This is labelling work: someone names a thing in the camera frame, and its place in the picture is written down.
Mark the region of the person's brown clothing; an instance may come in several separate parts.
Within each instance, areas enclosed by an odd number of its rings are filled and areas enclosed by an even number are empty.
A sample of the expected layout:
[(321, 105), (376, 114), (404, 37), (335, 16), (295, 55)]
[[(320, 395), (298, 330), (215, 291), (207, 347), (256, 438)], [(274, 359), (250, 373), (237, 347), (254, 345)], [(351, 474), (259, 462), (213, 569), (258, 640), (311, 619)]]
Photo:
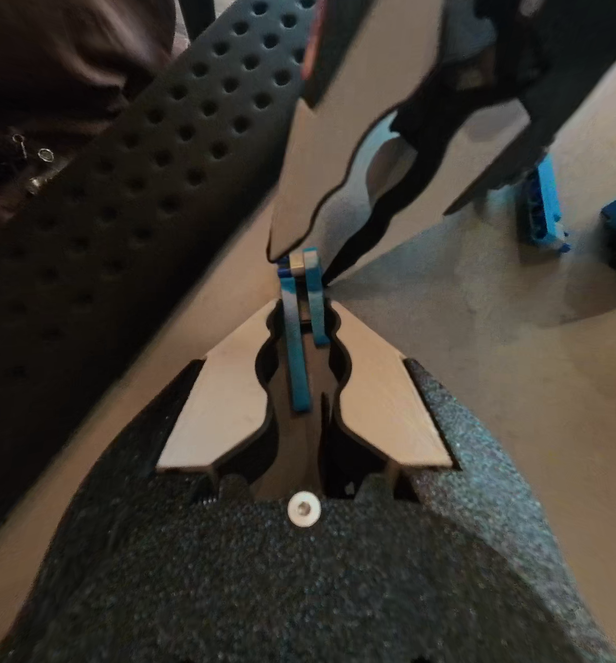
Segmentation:
[(175, 1), (0, 1), (0, 228), (171, 63)]

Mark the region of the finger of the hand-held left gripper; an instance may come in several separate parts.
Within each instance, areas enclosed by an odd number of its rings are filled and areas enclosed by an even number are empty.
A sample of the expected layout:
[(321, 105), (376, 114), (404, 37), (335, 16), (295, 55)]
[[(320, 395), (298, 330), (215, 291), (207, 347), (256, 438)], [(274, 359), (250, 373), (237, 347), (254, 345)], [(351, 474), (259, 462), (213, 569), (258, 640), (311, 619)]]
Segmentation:
[(444, 1), (320, 3), (279, 177), (269, 262), (309, 236), (362, 140), (431, 71), (444, 16)]
[(380, 240), (336, 275), (337, 255), (367, 224), (373, 206), (400, 184), (413, 165), (419, 164), (418, 152), (391, 129), (395, 114), (387, 114), (365, 136), (353, 153), (343, 185), (320, 209), (320, 258), (324, 276), (333, 276), (334, 281), (350, 276), (440, 223), (446, 210), (530, 123), (518, 99), (473, 113), (448, 142), (436, 174), (424, 191), (412, 202), (400, 203), (400, 210), (393, 212)]

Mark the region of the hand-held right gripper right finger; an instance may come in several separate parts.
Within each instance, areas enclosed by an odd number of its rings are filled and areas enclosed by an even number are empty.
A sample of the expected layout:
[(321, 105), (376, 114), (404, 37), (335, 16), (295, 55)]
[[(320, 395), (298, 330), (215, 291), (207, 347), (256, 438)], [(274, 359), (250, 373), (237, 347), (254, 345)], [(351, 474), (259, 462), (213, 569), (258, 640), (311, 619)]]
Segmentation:
[(402, 469), (453, 469), (407, 357), (335, 300), (329, 368), (337, 387), (334, 419), (345, 439)]

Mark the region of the grey desk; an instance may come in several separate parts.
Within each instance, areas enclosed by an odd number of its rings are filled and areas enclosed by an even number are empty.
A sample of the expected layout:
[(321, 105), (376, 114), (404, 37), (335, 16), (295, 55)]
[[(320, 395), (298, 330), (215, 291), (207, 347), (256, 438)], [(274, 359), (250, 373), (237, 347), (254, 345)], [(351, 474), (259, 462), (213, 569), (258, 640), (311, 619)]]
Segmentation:
[[(519, 244), (510, 188), (425, 229), (334, 298), (417, 359), (502, 444), (543, 505), (586, 604), (616, 645), (616, 270), (599, 212), (616, 199), (616, 65), (552, 145), (573, 246)], [(0, 528), (0, 640), (73, 494), (191, 359), (273, 294), (273, 202), (229, 242)]]

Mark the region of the long blue perforated beam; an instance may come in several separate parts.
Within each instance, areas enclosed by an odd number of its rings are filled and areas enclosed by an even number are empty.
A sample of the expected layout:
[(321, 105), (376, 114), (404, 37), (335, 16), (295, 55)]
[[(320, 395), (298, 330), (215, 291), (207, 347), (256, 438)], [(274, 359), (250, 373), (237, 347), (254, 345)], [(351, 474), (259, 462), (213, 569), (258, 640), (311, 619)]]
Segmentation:
[(516, 229), (520, 244), (558, 255), (571, 250), (569, 232), (562, 222), (550, 153), (546, 153), (520, 181), (516, 196)]

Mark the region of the black perforated chair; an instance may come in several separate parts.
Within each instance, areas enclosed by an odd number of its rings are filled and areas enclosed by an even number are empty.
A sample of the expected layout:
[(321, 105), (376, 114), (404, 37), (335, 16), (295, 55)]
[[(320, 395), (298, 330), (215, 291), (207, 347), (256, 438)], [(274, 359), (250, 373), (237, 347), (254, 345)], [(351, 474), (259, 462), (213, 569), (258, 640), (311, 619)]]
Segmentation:
[(0, 526), (276, 184), (318, 1), (235, 1), (0, 233)]

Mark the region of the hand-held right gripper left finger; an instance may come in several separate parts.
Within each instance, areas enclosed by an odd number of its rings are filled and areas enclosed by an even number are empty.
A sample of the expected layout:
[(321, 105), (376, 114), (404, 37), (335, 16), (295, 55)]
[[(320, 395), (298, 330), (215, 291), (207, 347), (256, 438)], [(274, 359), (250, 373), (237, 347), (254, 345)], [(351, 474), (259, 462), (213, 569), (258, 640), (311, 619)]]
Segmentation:
[(256, 361), (271, 340), (273, 299), (210, 349), (157, 460), (156, 470), (216, 470), (262, 431), (269, 396)]

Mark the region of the short blue beam with pins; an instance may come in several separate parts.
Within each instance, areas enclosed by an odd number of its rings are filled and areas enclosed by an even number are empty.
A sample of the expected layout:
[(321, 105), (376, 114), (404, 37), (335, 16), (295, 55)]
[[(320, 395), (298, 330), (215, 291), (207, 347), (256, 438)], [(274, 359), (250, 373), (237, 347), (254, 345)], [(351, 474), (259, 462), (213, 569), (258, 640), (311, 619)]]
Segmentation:
[(310, 412), (312, 407), (309, 379), (306, 372), (302, 338), (301, 313), (298, 305), (297, 280), (305, 273), (303, 253), (296, 251), (277, 263), (285, 340), (287, 366), (291, 387), (291, 404), (296, 413)]

